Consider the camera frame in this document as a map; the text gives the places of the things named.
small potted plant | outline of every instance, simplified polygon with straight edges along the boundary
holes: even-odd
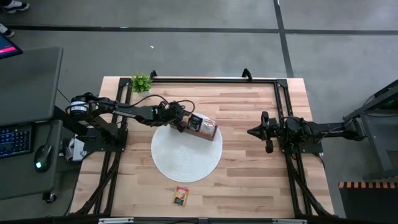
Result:
[[[141,72],[136,72],[136,75],[131,77],[132,90],[138,93],[139,96],[145,97],[150,95],[150,83],[152,80],[148,75]]]

small packet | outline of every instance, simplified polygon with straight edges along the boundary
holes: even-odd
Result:
[[[189,190],[185,187],[176,187],[174,191],[174,196],[172,199],[172,204],[185,206],[187,203]]]

computer mouse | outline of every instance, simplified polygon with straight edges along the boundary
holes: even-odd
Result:
[[[37,172],[46,172],[51,166],[52,146],[45,144],[40,146],[35,153],[35,170]]]

keyboard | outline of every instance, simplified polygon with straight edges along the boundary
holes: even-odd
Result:
[[[0,128],[0,159],[31,152],[32,126]]]

green plant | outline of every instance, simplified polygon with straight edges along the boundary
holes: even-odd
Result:
[[[136,72],[136,75],[131,77],[132,82],[132,90],[136,93],[141,93],[143,91],[150,90],[150,84],[152,80],[148,75],[145,75],[141,72]]]

